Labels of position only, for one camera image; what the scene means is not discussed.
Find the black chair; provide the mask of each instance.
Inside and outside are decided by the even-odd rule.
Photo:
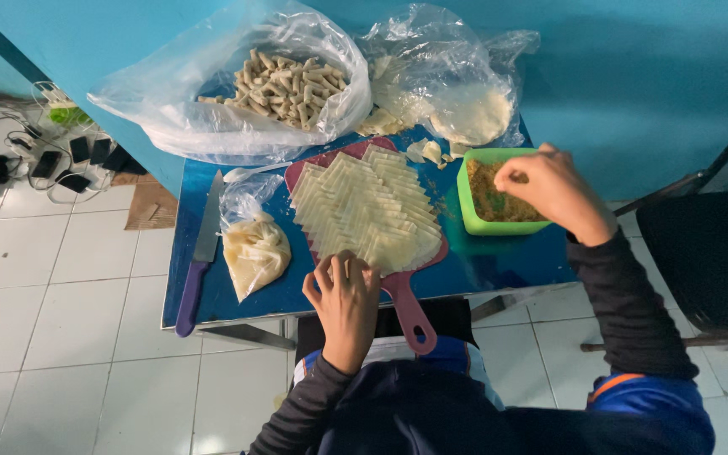
[[[688,346],[728,344],[728,146],[706,170],[623,206],[685,316],[704,333]],[[584,351],[602,345],[581,346]]]

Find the blue table surface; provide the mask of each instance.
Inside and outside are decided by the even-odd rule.
[[[522,123],[527,140],[521,147],[531,147],[531,141]],[[398,150],[423,138],[435,140],[425,129],[415,128],[388,136]],[[366,140],[358,134],[349,134],[324,146],[308,149],[300,158]],[[445,140],[439,140],[443,153],[448,152]],[[432,204],[444,209],[438,215],[442,231],[450,243],[450,251],[442,262],[416,272],[412,276],[412,291],[418,299],[443,295],[463,295],[487,292],[507,287],[541,286],[575,281],[566,263],[564,230],[552,224],[530,236],[471,236],[465,232],[460,212],[460,199],[456,175],[462,160],[456,160],[442,171],[431,163],[410,163],[420,174],[420,183]],[[201,161],[185,162],[184,178],[179,196],[176,237],[167,279],[167,294],[163,310],[163,327],[176,325],[179,303],[187,278],[187,267],[193,257],[201,216],[209,185],[220,169],[224,174],[233,166],[219,166]],[[282,175],[285,168],[276,170]],[[313,310],[302,295],[305,274],[314,269],[308,244],[300,226],[294,224],[294,210],[289,208],[288,189],[280,185],[273,197],[264,204],[266,212],[282,228],[291,245],[291,263],[285,273],[274,282],[249,295],[241,304],[230,281],[227,264],[222,254],[221,241],[215,262],[204,275],[197,323],[231,321],[254,318],[273,313],[298,313]],[[386,292],[381,301],[389,302]]]

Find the white tile floor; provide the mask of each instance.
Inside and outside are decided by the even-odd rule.
[[[246,450],[286,391],[293,353],[161,332],[172,230],[124,231],[130,191],[74,207],[31,191],[16,183],[0,203],[0,454]],[[633,242],[665,289],[642,240]],[[682,335],[693,336],[681,312],[671,313]],[[474,327],[508,405],[580,409],[592,380],[608,373],[602,353],[578,349],[600,340],[580,286],[538,295]],[[728,350],[690,355],[718,431],[716,453],[727,454]]]

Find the knife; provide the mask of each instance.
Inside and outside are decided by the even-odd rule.
[[[204,216],[201,218],[201,228],[198,230],[196,249],[193,260],[187,270],[185,292],[181,295],[179,315],[176,319],[176,335],[186,337],[196,328],[196,313],[198,311],[198,298],[201,295],[201,279],[204,273],[215,260],[215,249],[218,231],[218,196],[223,190],[223,176],[221,171],[215,173],[212,186],[207,194],[207,203],[204,206]]]

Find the green plastic container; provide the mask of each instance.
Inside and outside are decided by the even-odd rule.
[[[465,230],[474,236],[524,236],[539,232],[546,228],[551,221],[529,222],[489,222],[476,215],[471,196],[471,186],[468,184],[468,161],[477,160],[481,163],[491,164],[497,161],[510,160],[514,156],[533,153],[534,148],[479,148],[465,152],[460,173],[457,174],[457,190],[460,193],[460,206],[463,212]]]

